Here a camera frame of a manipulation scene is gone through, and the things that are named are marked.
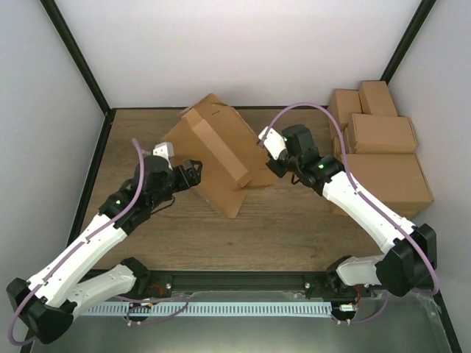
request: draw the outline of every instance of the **cardboard box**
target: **cardboard box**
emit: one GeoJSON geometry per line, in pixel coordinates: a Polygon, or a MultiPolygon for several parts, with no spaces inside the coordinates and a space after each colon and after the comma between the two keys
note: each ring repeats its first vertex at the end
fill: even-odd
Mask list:
{"type": "Polygon", "coordinates": [[[358,182],[396,213],[424,210],[433,202],[415,154],[348,154],[347,161],[358,182]]]}
{"type": "Polygon", "coordinates": [[[327,118],[327,120],[329,121],[330,139],[333,140],[333,139],[335,138],[335,136],[338,137],[338,136],[337,136],[337,130],[336,130],[336,128],[334,127],[332,121],[330,121],[329,118],[327,118]]]}
{"type": "Polygon", "coordinates": [[[342,132],[342,137],[344,138],[344,145],[345,145],[345,152],[346,153],[355,153],[352,149],[352,145],[350,144],[350,138],[348,136],[347,129],[342,132]]]}
{"type": "Polygon", "coordinates": [[[347,127],[353,113],[361,113],[360,98],[357,90],[334,90],[330,99],[330,114],[340,125],[340,130],[347,127]]]}
{"type": "Polygon", "coordinates": [[[179,122],[162,139],[174,145],[174,163],[201,160],[202,181],[196,191],[217,212],[235,218],[253,189],[277,181],[265,163],[258,136],[237,111],[214,94],[183,111],[179,122]]]}
{"type": "Polygon", "coordinates": [[[337,158],[338,160],[341,160],[341,148],[340,148],[340,139],[335,136],[333,138],[333,153],[332,155],[337,158]]]}
{"type": "Polygon", "coordinates": [[[417,140],[410,118],[353,114],[346,134],[352,153],[414,153],[417,140]]]}
{"type": "Polygon", "coordinates": [[[363,81],[358,95],[363,113],[397,116],[388,85],[384,81],[363,81]]]}

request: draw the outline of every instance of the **white wall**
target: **white wall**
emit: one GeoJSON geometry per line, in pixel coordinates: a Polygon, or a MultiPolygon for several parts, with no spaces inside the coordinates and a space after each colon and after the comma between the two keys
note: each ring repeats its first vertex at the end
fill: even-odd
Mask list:
{"type": "Polygon", "coordinates": [[[57,0],[112,107],[328,104],[378,79],[419,0],[57,0]]]}
{"type": "Polygon", "coordinates": [[[390,88],[412,117],[435,196],[439,278],[463,352],[471,352],[471,2],[438,1],[390,88]]]}
{"type": "Polygon", "coordinates": [[[8,353],[19,349],[7,341],[5,288],[64,249],[103,122],[39,1],[1,1],[0,108],[0,350],[8,353]]]}

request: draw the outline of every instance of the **wooden floor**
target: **wooden floor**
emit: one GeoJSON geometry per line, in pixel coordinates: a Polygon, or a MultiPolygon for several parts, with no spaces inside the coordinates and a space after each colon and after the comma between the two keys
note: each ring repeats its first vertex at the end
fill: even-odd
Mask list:
{"type": "MultiPolygon", "coordinates": [[[[258,133],[276,110],[240,110],[258,133]]],[[[84,224],[108,195],[132,176],[138,158],[131,139],[151,150],[179,118],[175,110],[119,110],[93,189],[84,224]]],[[[292,110],[282,129],[304,124],[322,154],[332,152],[327,118],[316,110],[292,110]]],[[[194,190],[177,194],[175,205],[153,216],[96,265],[109,268],[136,257],[150,269],[324,271],[341,256],[380,251],[351,219],[330,213],[328,201],[289,177],[248,195],[236,219],[213,211],[194,190]]]]}

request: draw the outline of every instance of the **wire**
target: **wire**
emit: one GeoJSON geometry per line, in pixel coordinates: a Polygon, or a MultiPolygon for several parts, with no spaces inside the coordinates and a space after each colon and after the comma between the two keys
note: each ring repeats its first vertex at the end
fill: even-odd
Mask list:
{"type": "Polygon", "coordinates": [[[157,288],[159,290],[160,297],[163,296],[163,288],[155,283],[152,283],[149,288],[157,288]]]}
{"type": "Polygon", "coordinates": [[[18,317],[21,314],[21,311],[24,309],[24,307],[27,305],[28,301],[40,290],[40,288],[47,284],[47,281],[57,272],[57,270],[78,250],[80,249],[83,245],[88,243],[90,239],[92,239],[95,235],[99,234],[103,229],[107,228],[111,224],[114,224],[119,220],[121,217],[123,217],[126,213],[128,213],[132,206],[137,202],[141,191],[142,191],[142,185],[144,183],[144,157],[142,155],[142,150],[141,147],[139,146],[139,142],[133,138],[132,139],[132,144],[134,145],[138,157],[139,157],[139,182],[138,182],[138,187],[136,188],[135,194],[133,198],[131,199],[131,202],[116,216],[111,218],[108,222],[103,224],[101,227],[95,229],[91,234],[85,237],[87,242],[79,242],[77,243],[62,259],[60,259],[57,264],[52,268],[52,270],[43,278],[43,284],[37,285],[33,290],[29,292],[29,294],[23,299],[23,301],[18,305],[18,308],[15,310],[13,313],[12,320],[10,322],[10,325],[8,326],[8,341],[14,345],[14,346],[25,346],[27,344],[30,344],[33,342],[33,340],[36,339],[36,337],[32,337],[28,340],[25,341],[17,341],[13,337],[13,330],[15,328],[15,323],[18,320],[18,317]]]}
{"type": "MultiPolygon", "coordinates": [[[[131,298],[127,298],[125,296],[115,296],[116,299],[120,299],[120,300],[123,300],[123,301],[126,301],[126,302],[131,302],[131,303],[136,303],[136,304],[159,304],[161,302],[173,302],[175,300],[181,300],[181,301],[184,301],[185,302],[185,305],[183,305],[183,307],[181,307],[179,310],[177,310],[176,312],[164,317],[164,318],[158,318],[158,319],[155,319],[155,320],[145,320],[145,321],[139,321],[138,323],[135,323],[136,325],[150,325],[150,324],[156,324],[156,323],[159,323],[159,322],[164,322],[164,321],[167,321],[171,318],[174,318],[175,316],[177,316],[178,314],[184,312],[187,308],[188,308],[188,304],[189,304],[189,299],[188,298],[185,298],[184,296],[174,296],[174,297],[170,297],[170,298],[159,298],[159,299],[147,299],[147,300],[139,300],[139,299],[131,299],[131,298]]],[[[130,313],[134,310],[137,310],[138,308],[142,308],[142,307],[145,307],[143,305],[139,305],[137,307],[131,307],[127,313],[126,313],[126,321],[127,321],[127,324],[129,326],[132,325],[132,321],[130,319],[130,313]]]]}
{"type": "Polygon", "coordinates": [[[340,323],[344,322],[348,325],[364,324],[368,321],[374,320],[375,318],[377,318],[379,315],[381,315],[383,313],[383,311],[386,309],[386,306],[388,305],[389,293],[388,293],[387,290],[385,290],[384,293],[385,293],[385,297],[384,297],[383,305],[381,305],[381,308],[376,313],[374,313],[371,316],[368,316],[367,318],[362,318],[361,320],[351,321],[350,323],[348,323],[348,322],[345,322],[345,321],[338,320],[333,314],[330,314],[330,316],[334,321],[337,321],[337,322],[340,322],[340,323]]]}
{"type": "Polygon", "coordinates": [[[343,137],[343,134],[341,133],[341,130],[340,130],[340,127],[339,125],[337,124],[337,121],[336,119],[332,116],[332,114],[330,114],[324,107],[318,105],[318,104],[312,104],[312,103],[306,103],[306,102],[303,102],[303,103],[296,103],[296,104],[293,104],[293,105],[290,105],[286,108],[284,108],[283,110],[281,110],[272,120],[272,122],[270,123],[270,125],[268,126],[268,129],[266,129],[265,131],[265,134],[263,134],[263,137],[261,138],[260,142],[258,143],[258,145],[260,147],[263,147],[263,142],[266,140],[266,137],[270,131],[270,129],[275,125],[275,123],[277,122],[277,120],[284,114],[286,113],[288,110],[291,110],[295,107],[313,107],[313,108],[316,108],[320,111],[322,111],[329,119],[330,121],[332,122],[332,124],[334,125],[335,129],[336,129],[336,132],[337,132],[337,135],[339,136],[339,140],[340,140],[340,148],[341,148],[341,155],[343,157],[343,160],[344,160],[344,167],[345,167],[345,172],[346,172],[346,175],[347,175],[347,178],[350,182],[350,184],[352,185],[352,188],[353,190],[356,191],[356,193],[373,209],[375,210],[376,212],[378,212],[381,216],[383,216],[384,219],[386,219],[395,229],[397,229],[397,231],[399,231],[399,233],[412,245],[412,247],[414,248],[414,250],[417,252],[417,254],[420,256],[420,258],[422,259],[423,263],[425,264],[425,267],[427,268],[428,270],[428,273],[430,274],[431,276],[431,279],[433,281],[433,289],[432,291],[421,291],[422,294],[425,294],[425,295],[432,295],[434,296],[435,294],[437,294],[439,292],[439,289],[440,289],[440,285],[439,285],[439,279],[438,277],[436,276],[436,273],[433,269],[433,266],[432,264],[430,263],[430,261],[428,260],[427,258],[427,255],[425,255],[424,251],[420,248],[419,244],[417,244],[414,239],[412,239],[412,237],[403,229],[401,228],[401,226],[399,224],[397,224],[391,217],[389,217],[387,214],[385,214],[385,212],[383,212],[378,206],[375,205],[375,203],[373,201],[371,201],[368,196],[364,195],[361,190],[358,189],[358,186],[355,182],[355,180],[353,179],[353,175],[352,175],[352,172],[350,171],[350,167],[348,166],[348,161],[347,161],[347,153],[346,153],[346,149],[345,149],[345,141],[344,141],[344,137],[343,137]]]}
{"type": "Polygon", "coordinates": [[[356,306],[358,309],[360,309],[360,300],[361,300],[360,286],[354,285],[353,287],[355,288],[356,293],[358,294],[357,299],[356,299],[356,306]]]}
{"type": "Polygon", "coordinates": [[[171,207],[174,203],[175,203],[175,196],[172,195],[172,196],[171,196],[171,202],[170,202],[169,204],[167,204],[167,205],[164,206],[164,207],[159,208],[158,210],[152,211],[152,212],[150,213],[150,215],[154,215],[154,214],[157,213],[157,212],[160,212],[160,211],[162,211],[162,210],[165,210],[166,208],[171,207]]]}

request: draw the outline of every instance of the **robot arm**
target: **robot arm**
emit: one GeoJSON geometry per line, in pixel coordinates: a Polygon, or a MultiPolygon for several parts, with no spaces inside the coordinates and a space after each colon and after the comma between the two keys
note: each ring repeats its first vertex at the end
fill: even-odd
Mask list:
{"type": "MultiPolygon", "coordinates": [[[[260,133],[259,138],[265,135],[267,129],[260,133]]],[[[334,289],[358,284],[382,285],[394,295],[404,296],[429,277],[425,264],[403,234],[371,204],[419,244],[433,268],[436,267],[435,232],[427,224],[417,227],[390,210],[353,176],[348,176],[344,165],[336,158],[320,157],[311,132],[305,126],[290,126],[281,135],[270,129],[263,144],[270,156],[267,166],[278,177],[291,172],[292,184],[301,182],[339,206],[372,237],[383,252],[380,256],[343,257],[332,264],[327,272],[331,275],[334,289]]]]}
{"type": "Polygon", "coordinates": [[[139,165],[134,177],[107,198],[85,231],[54,261],[27,281],[17,278],[8,285],[14,310],[36,290],[19,317],[41,342],[51,343],[59,338],[90,307],[121,293],[142,294],[148,287],[149,271],[134,258],[123,260],[93,279],[79,281],[103,255],[148,220],[158,205],[171,200],[174,193],[200,183],[201,162],[187,160],[172,167],[171,157],[170,143],[156,145],[152,155],[144,158],[143,186],[129,211],[96,232],[130,204],[138,186],[139,165]]]}

